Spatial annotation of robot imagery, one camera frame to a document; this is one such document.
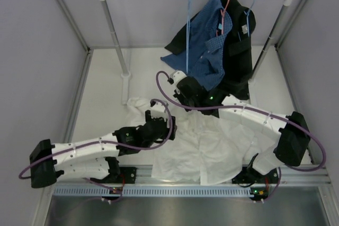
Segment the white shirt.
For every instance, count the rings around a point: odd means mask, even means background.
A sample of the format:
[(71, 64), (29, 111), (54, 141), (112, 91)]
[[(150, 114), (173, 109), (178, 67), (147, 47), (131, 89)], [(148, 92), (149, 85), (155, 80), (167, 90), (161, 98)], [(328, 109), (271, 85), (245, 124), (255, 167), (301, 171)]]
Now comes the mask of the white shirt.
[(175, 139), (155, 150), (121, 156), (123, 165), (151, 165), (153, 178), (208, 186), (231, 180), (261, 152), (255, 132), (243, 125), (174, 105), (169, 110), (176, 117)]

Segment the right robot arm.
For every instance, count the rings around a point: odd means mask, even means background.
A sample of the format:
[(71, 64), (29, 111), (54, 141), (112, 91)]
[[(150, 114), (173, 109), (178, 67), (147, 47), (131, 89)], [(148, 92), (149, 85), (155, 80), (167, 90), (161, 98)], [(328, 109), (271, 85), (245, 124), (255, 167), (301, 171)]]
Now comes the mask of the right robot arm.
[(168, 82), (175, 86), (173, 96), (186, 111), (197, 110), (204, 115), (233, 121), (274, 142), (250, 160), (245, 170), (245, 177), (250, 182), (259, 182), (280, 166), (301, 165), (310, 142), (308, 127), (302, 114), (294, 111), (285, 116), (265, 112), (216, 88), (207, 91), (194, 77), (187, 76), (182, 71), (171, 74)]

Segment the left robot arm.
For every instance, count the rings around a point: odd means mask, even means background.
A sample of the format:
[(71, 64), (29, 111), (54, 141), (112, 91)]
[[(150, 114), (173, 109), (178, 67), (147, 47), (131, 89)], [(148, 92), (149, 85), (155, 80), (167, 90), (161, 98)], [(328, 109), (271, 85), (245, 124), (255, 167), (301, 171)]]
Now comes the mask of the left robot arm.
[(145, 112), (145, 123), (122, 127), (96, 139), (74, 143), (40, 141), (29, 156), (32, 188), (44, 188), (61, 180), (87, 178), (95, 183), (114, 183), (121, 170), (118, 157), (151, 151), (175, 139), (176, 118)]

